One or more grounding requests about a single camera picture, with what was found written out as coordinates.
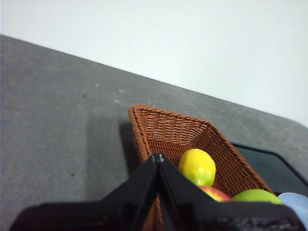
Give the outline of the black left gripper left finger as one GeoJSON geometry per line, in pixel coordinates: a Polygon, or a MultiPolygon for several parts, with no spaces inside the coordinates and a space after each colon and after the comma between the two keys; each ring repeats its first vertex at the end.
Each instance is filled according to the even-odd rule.
{"type": "Polygon", "coordinates": [[[159,154],[153,153],[111,193],[94,202],[44,203],[17,216],[12,231],[139,231],[156,198],[159,154]]]}

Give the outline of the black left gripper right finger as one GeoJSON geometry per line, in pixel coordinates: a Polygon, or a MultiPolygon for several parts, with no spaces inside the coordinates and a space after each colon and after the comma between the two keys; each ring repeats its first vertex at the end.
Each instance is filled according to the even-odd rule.
{"type": "Polygon", "coordinates": [[[217,202],[158,154],[160,198],[179,231],[303,231],[296,213],[268,202],[217,202]]]}

